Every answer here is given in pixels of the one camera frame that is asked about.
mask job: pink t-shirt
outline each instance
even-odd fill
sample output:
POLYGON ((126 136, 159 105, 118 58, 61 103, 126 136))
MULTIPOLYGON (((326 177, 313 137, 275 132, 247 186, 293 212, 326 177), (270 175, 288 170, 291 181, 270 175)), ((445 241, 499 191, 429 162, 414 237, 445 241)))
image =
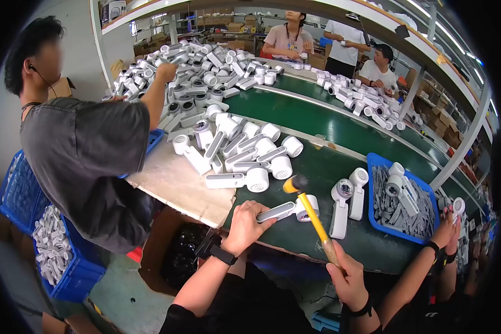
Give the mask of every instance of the pink t-shirt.
MULTIPOLYGON (((263 40, 265 43, 271 44, 275 47, 275 49, 284 49, 284 50, 294 50, 299 53, 302 53, 304 49, 302 48, 302 44, 304 41, 311 41, 312 42, 312 50, 311 53, 314 53, 314 39, 312 38, 312 35, 310 35, 309 32, 307 32, 304 29, 301 29, 299 33, 299 37, 297 37, 297 40, 295 41, 294 45, 289 44, 289 39, 287 37, 287 32, 286 32, 286 26, 284 24, 281 24, 279 26, 274 26, 271 28, 271 31, 267 34, 267 37, 265 40, 263 40)), ((283 55, 273 55, 275 58, 283 58, 283 59, 289 59, 287 56, 283 55)), ((297 62, 302 62, 301 58, 294 59, 297 62)))

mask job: conveyor belt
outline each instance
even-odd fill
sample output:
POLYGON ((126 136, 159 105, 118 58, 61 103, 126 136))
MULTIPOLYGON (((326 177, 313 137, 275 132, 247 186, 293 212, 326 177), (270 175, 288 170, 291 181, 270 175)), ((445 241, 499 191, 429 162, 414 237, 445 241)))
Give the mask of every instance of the conveyor belt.
MULTIPOLYGON (((280 77, 274 88, 290 89, 296 94, 301 94, 341 108, 343 103, 328 95, 317 85, 293 77, 280 77)), ((414 130, 394 130, 397 136, 405 140, 412 140, 412 148, 394 139, 386 132, 364 124, 358 119, 348 117, 339 112, 323 108, 300 99, 284 96, 274 92, 251 89, 230 98, 230 111, 247 117, 261 119, 267 122, 292 128, 306 134, 322 134, 326 139, 363 155, 375 152, 392 161, 399 161, 418 177, 430 183, 438 174, 439 168, 418 154, 415 149, 432 158, 437 164, 444 166, 449 160, 439 149, 418 136, 414 130)), ((443 189, 448 196, 461 196, 466 200, 466 205, 476 210, 477 205, 467 192, 476 195, 472 184, 464 174, 456 170, 453 176, 459 180, 462 189, 455 181, 448 179, 443 189)), ((479 206, 484 203, 477 199, 479 206)))

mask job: gray t-shirt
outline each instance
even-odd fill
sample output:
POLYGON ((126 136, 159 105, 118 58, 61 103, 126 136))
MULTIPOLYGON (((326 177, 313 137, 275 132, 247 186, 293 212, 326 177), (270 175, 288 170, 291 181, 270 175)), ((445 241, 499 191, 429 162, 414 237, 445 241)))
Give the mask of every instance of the gray t-shirt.
POLYGON ((55 98, 21 123, 22 149, 49 200, 87 240, 116 253, 142 245, 153 199, 116 176, 143 168, 149 114, 143 103, 55 98))

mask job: yellow mallet handle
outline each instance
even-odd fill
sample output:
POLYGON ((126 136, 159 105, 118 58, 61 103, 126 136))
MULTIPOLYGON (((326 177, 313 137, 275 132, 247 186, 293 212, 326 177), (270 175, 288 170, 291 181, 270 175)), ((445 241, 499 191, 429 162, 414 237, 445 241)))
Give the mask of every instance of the yellow mallet handle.
POLYGON ((314 226, 314 229, 316 230, 320 240, 321 240, 321 245, 323 246, 323 250, 325 251, 326 257, 330 261, 330 263, 334 264, 336 267, 340 268, 342 273, 345 275, 345 271, 343 268, 341 268, 340 262, 338 261, 338 256, 336 255, 336 250, 334 249, 334 245, 332 244, 332 241, 328 237, 328 235, 325 232, 325 229, 323 228, 323 224, 321 224, 321 220, 317 216, 314 208, 308 201, 308 197, 306 197, 306 193, 303 192, 302 194, 298 195, 299 199, 301 200, 302 204, 304 205, 304 209, 306 210, 306 213, 308 214, 308 217, 310 217, 310 220, 312 221, 312 225, 314 226))

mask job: fluorescent light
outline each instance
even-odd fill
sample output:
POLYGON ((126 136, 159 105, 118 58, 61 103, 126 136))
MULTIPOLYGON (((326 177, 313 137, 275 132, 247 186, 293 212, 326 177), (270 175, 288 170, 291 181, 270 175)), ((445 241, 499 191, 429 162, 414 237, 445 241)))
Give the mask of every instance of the fluorescent light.
POLYGON ((454 39, 453 36, 451 36, 451 34, 449 34, 449 32, 447 31, 447 29, 445 29, 443 27, 443 25, 441 23, 439 23, 438 21, 436 21, 436 25, 447 35, 447 37, 449 37, 452 42, 456 45, 456 47, 460 50, 460 52, 462 52, 463 55, 466 54, 466 52, 464 51, 464 49, 462 49, 462 47, 460 46, 460 44, 454 39))
POLYGON ((477 77, 479 77, 479 80, 481 81, 481 84, 484 84, 484 81, 482 80, 482 77, 481 77, 481 75, 480 75, 479 71, 478 71, 476 68, 474 68, 473 70, 474 70, 474 71, 475 71, 475 73, 477 74, 477 77))
POLYGON ((490 99, 490 103, 491 103, 491 105, 492 105, 492 109, 493 109, 493 110, 494 110, 494 112, 495 112, 495 116, 496 116, 496 117, 499 117, 499 115, 497 114, 497 110, 495 110, 495 105, 494 105, 494 102, 492 101, 492 99, 490 99))
POLYGON ((421 13, 425 14, 428 18, 431 17, 431 15, 428 13, 428 11, 424 10, 423 7, 421 7, 417 2, 413 1, 413 0, 407 0, 409 3, 412 4, 412 6, 414 6, 415 8, 417 8, 418 10, 421 11, 421 13))

